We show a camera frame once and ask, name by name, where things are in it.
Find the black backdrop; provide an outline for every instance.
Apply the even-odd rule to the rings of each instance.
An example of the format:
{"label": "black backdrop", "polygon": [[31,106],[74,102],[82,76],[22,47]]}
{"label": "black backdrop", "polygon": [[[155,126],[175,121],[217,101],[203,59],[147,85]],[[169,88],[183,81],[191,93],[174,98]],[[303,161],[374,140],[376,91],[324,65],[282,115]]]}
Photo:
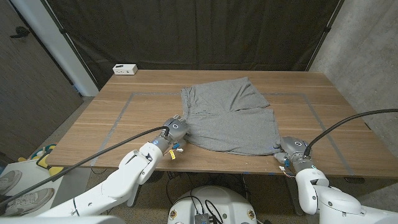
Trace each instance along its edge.
{"label": "black backdrop", "polygon": [[51,0],[98,81],[139,69],[305,70],[338,0]]}

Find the sneaker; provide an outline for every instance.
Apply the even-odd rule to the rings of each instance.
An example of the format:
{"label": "sneaker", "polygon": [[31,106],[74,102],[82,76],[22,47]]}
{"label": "sneaker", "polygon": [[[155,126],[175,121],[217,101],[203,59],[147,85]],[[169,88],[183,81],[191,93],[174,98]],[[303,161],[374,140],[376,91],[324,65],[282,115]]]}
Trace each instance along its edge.
{"label": "sneaker", "polygon": [[0,194],[5,195],[10,191],[21,179],[22,172],[19,170],[12,170],[6,175],[0,177]]}
{"label": "sneaker", "polygon": [[25,215],[43,207],[54,194],[54,189],[47,188],[24,194],[7,204],[4,216]]}

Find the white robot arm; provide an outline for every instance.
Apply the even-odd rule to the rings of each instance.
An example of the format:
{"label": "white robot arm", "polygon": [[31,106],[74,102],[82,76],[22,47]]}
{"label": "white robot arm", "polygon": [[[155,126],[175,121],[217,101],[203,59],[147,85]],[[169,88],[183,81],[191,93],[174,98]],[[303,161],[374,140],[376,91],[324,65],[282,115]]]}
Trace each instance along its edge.
{"label": "white robot arm", "polygon": [[170,128],[153,141],[145,143],[139,151],[129,152],[120,162],[119,169],[89,191],[70,199],[42,214],[40,217],[72,217],[99,215],[127,201],[132,206],[140,185],[151,176],[163,157],[163,153],[188,132],[188,126],[180,116],[168,119],[164,126]]}
{"label": "white robot arm", "polygon": [[275,154],[275,158],[293,165],[302,210],[310,215],[319,213],[321,224],[388,224],[398,220],[398,213],[362,206],[353,196],[330,187],[329,180],[314,166],[311,157],[303,157],[307,147],[303,140],[284,137],[280,146],[284,152]]}

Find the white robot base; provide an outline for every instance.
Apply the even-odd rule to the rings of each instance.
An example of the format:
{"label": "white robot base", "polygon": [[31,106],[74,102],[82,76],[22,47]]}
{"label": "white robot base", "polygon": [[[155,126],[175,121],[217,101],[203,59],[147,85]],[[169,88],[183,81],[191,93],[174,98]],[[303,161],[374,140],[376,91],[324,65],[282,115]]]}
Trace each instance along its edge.
{"label": "white robot base", "polygon": [[221,217],[225,224],[257,223],[253,206],[244,197],[242,197],[242,195],[233,190],[227,189],[226,187],[214,185],[197,187],[183,194],[180,199],[177,200],[177,203],[175,203],[170,209],[167,223],[195,223],[195,216],[197,223],[210,223],[208,222],[206,214],[210,217],[213,215],[209,212],[209,209],[217,219],[220,219]]}

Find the wooden table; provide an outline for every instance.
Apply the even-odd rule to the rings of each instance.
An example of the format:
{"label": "wooden table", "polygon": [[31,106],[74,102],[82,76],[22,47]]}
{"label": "wooden table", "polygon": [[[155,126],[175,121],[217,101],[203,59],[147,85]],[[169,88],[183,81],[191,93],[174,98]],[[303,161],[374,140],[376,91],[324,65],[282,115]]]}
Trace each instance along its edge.
{"label": "wooden table", "polygon": [[[139,70],[114,75],[49,155],[52,166],[71,166],[82,159],[182,114],[183,86],[249,77],[274,109],[281,136],[310,142],[324,129],[355,114],[338,90],[318,72],[247,72]],[[85,164],[117,167],[131,150],[159,133],[148,134]],[[172,161],[165,156],[157,170],[280,174],[273,156],[237,156],[187,144]],[[329,176],[398,177],[397,159],[362,119],[332,131],[313,146],[315,165]]]}

